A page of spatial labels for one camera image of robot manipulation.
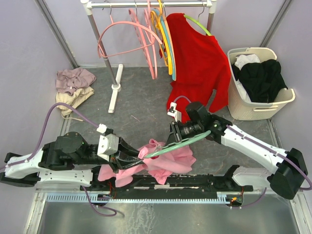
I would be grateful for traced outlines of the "teal wavy hanger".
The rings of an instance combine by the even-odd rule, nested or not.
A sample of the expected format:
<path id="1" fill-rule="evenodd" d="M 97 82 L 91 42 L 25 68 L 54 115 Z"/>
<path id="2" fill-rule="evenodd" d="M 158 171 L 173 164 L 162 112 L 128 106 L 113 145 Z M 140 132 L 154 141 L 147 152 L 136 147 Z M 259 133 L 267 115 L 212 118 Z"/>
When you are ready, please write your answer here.
<path id="1" fill-rule="evenodd" d="M 154 151 L 152 153 L 148 153 L 143 158 L 153 158 L 155 156 L 159 156 L 159 155 L 162 155 L 162 154 L 174 151 L 176 149 L 185 147 L 187 145 L 193 144 L 193 143 L 195 143 L 195 142 L 197 142 L 199 140 L 202 140 L 202 139 L 206 138 L 210 133 L 211 133 L 211 131 L 208 130 L 208 131 L 206 131 L 204 133 L 201 133 L 199 135 L 196 135 L 194 137 L 191 137 L 191 138 L 188 138 L 188 139 L 183 139 L 180 142 L 174 142 L 174 143 L 171 143 L 171 144 L 169 144 L 167 146 L 164 146 L 164 147 L 161 147 L 161 148 L 157 148 L 156 151 Z"/>

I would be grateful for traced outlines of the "pink t shirt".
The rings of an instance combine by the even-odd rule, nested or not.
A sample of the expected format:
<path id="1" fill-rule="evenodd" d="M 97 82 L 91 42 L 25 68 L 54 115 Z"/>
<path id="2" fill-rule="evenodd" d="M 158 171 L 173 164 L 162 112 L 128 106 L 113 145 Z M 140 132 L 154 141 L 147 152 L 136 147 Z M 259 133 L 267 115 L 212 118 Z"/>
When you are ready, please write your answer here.
<path id="1" fill-rule="evenodd" d="M 106 181 L 115 178 L 117 188 L 126 186 L 133 181 L 133 175 L 141 171 L 147 171 L 149 175 L 156 179 L 157 183 L 164 185 L 167 177 L 171 174 L 186 174 L 192 170 L 192 165 L 196 162 L 193 152 L 189 146 L 164 153 L 153 158 L 143 158 L 149 153 L 155 152 L 164 142 L 157 142 L 150 139 L 149 143 L 139 148 L 138 157 L 143 159 L 143 164 L 129 169 L 119 170 L 114 173 L 109 165 L 102 165 L 97 176 L 98 181 Z"/>

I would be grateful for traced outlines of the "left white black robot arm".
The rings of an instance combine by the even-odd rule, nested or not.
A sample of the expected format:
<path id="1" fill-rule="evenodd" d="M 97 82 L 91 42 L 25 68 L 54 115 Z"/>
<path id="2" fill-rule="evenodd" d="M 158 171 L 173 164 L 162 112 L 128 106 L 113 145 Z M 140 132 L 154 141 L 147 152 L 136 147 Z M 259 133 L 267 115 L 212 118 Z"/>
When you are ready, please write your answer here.
<path id="1" fill-rule="evenodd" d="M 34 156 L 8 153 L 1 183 L 15 187 L 36 184 L 70 184 L 103 190 L 108 178 L 96 174 L 96 167 L 108 166 L 114 173 L 143 164 L 139 151 L 114 134 L 99 137 L 89 144 L 77 132 L 57 137 Z"/>

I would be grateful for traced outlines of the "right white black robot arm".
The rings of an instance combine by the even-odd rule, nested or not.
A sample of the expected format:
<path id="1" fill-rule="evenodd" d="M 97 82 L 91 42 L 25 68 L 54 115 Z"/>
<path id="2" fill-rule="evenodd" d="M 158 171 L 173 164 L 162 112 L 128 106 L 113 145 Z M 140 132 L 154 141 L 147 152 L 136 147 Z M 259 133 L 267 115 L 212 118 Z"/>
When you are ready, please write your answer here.
<path id="1" fill-rule="evenodd" d="M 311 184 L 299 150 L 292 148 L 287 151 L 269 145 L 230 121 L 210 114 L 200 102 L 187 105 L 190 120 L 182 123 L 181 112 L 176 107 L 177 104 L 171 102 L 167 112 L 175 119 L 170 124 L 168 143 L 189 145 L 205 138 L 233 148 L 262 165 L 262 168 L 237 167 L 233 174 L 223 179 L 228 190 L 234 191 L 240 186 L 270 187 L 277 195 L 292 200 L 299 190 L 303 190 L 304 181 Z"/>

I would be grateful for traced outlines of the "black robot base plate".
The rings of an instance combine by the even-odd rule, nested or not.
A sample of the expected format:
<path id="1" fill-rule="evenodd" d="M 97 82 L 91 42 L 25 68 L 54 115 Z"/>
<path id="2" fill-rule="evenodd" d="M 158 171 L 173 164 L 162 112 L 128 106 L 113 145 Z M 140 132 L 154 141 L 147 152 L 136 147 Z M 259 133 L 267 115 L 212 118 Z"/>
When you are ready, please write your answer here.
<path id="1" fill-rule="evenodd" d="M 228 175 L 171 175 L 161 185 L 150 175 L 134 175 L 133 181 L 123 187 L 115 186 L 115 178 L 98 181 L 94 178 L 86 190 L 112 192 L 117 199 L 197 199 L 217 198 L 218 192 L 252 192 L 251 185 L 239 186 Z"/>

